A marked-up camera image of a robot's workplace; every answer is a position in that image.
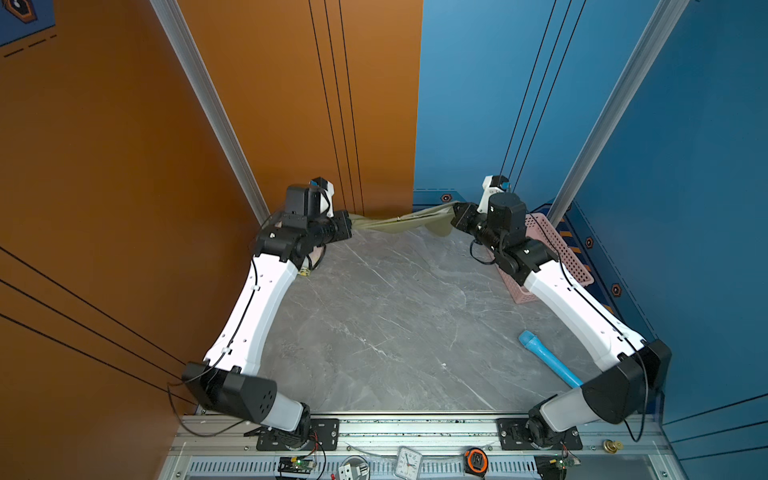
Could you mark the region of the olive green skirt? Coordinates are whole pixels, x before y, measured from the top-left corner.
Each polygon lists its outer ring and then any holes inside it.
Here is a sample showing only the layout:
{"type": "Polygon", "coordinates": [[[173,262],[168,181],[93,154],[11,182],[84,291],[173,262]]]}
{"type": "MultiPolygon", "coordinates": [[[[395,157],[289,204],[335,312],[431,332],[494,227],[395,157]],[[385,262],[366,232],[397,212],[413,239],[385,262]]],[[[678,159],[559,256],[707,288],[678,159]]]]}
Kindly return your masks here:
{"type": "Polygon", "coordinates": [[[451,221],[455,204],[449,202],[389,219],[372,219],[357,214],[351,214],[350,219],[354,231],[400,234],[424,227],[435,236],[447,237],[454,230],[451,221]]]}

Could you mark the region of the pink plastic basket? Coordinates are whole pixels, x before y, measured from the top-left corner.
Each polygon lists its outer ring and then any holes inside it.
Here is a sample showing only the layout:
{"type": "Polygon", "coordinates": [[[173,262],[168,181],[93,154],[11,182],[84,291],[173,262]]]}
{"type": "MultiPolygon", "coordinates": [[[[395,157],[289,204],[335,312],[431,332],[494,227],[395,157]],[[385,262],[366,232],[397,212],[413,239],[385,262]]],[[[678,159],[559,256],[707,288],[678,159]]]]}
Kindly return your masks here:
{"type": "MultiPolygon", "coordinates": [[[[556,259],[562,260],[564,268],[573,279],[581,286],[587,287],[594,283],[591,270],[578,257],[577,253],[581,250],[572,247],[567,243],[571,236],[563,238],[562,232],[556,230],[542,213],[532,213],[526,215],[526,234],[528,237],[543,242],[553,253],[556,259]]],[[[500,267],[496,267],[505,286],[507,287],[512,300],[516,304],[524,304],[537,301],[538,298],[518,285],[516,281],[500,267]]]]}

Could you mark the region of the pastel floral skirt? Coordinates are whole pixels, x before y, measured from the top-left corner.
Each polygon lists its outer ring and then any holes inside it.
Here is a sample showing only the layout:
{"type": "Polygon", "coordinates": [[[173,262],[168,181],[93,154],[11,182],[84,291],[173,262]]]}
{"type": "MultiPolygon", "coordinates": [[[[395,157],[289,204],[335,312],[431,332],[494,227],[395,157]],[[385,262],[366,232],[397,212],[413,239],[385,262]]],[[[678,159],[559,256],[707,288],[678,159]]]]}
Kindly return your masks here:
{"type": "Polygon", "coordinates": [[[320,250],[319,252],[310,253],[305,258],[305,260],[304,260],[304,262],[302,264],[302,268],[299,271],[299,274],[302,275],[302,276],[308,276],[322,262],[323,257],[324,257],[324,251],[323,250],[320,250]]]}

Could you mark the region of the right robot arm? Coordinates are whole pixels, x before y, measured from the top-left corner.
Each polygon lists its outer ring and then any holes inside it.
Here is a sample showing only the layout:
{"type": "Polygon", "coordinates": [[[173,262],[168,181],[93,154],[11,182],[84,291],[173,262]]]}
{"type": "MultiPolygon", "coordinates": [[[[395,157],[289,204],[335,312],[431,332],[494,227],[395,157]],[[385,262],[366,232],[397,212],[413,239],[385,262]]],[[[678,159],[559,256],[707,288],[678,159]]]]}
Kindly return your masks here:
{"type": "Polygon", "coordinates": [[[511,192],[494,193],[485,206],[457,203],[454,228],[487,248],[492,262],[549,307],[582,343],[599,368],[596,377],[534,406],[525,425],[531,443],[556,446],[564,434],[598,420],[618,425],[645,413],[662,389],[672,353],[648,342],[602,306],[545,243],[529,237],[525,204],[511,192]]]}

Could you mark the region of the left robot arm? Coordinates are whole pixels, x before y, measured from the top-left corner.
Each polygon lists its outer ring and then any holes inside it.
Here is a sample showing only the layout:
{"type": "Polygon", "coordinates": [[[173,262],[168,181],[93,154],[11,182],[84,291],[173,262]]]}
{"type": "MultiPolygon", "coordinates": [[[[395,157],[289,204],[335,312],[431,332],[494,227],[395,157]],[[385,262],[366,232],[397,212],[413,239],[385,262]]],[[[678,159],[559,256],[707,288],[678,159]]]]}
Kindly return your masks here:
{"type": "Polygon", "coordinates": [[[349,214],[333,206],[333,184],[321,177],[291,185],[284,208],[261,226],[246,280],[223,330],[202,362],[189,362],[181,384],[198,404],[259,425],[291,449],[310,438],[308,405],[280,393],[259,376],[269,331],[290,285],[312,254],[352,234],[349,214]]]}

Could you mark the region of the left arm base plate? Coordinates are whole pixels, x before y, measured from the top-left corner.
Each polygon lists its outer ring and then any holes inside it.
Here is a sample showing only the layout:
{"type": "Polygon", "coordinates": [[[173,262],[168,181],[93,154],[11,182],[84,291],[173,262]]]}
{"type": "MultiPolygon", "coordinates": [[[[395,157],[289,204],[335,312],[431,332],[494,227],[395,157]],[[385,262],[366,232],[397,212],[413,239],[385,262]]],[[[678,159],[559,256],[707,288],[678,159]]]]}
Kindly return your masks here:
{"type": "Polygon", "coordinates": [[[268,428],[258,436],[256,448],[258,451],[276,452],[298,450],[309,452],[316,445],[324,451],[332,452],[338,448],[340,437],[340,420],[333,417],[312,417],[309,420],[306,435],[298,431],[286,432],[268,428]]]}

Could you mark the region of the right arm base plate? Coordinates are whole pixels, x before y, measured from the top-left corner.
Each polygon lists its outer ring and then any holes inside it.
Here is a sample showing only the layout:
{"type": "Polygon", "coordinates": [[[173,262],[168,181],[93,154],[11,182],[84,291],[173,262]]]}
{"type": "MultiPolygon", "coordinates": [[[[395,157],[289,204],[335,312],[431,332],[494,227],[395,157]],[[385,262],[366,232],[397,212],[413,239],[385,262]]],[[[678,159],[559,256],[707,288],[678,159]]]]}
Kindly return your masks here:
{"type": "Polygon", "coordinates": [[[496,428],[501,448],[505,451],[517,450],[559,450],[565,447],[570,451],[583,449],[581,436],[576,427],[564,432],[546,433],[536,440],[528,428],[527,418],[502,417],[496,420],[496,428]]]}

